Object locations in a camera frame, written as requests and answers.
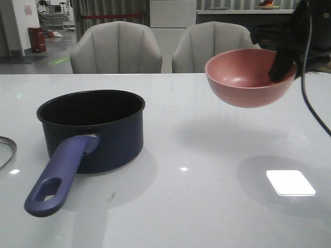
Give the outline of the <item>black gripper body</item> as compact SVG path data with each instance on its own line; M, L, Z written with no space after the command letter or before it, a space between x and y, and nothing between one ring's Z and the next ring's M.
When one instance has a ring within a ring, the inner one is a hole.
M269 40L299 51L310 39L310 54L330 54L330 1L299 1L286 21L259 24L251 32L253 43Z

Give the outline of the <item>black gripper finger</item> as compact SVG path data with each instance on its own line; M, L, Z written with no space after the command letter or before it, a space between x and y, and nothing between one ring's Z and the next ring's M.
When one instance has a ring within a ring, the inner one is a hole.
M286 46L277 46L276 55L272 67L268 73L271 82L281 82L292 70L294 79L297 78L297 64L295 62L297 51Z
M304 66L304 59L301 56L300 58L294 59L294 62L297 66L297 73L295 78L301 77ZM327 67L329 65L330 65L330 55L308 57L306 61L305 72L316 71L320 67Z

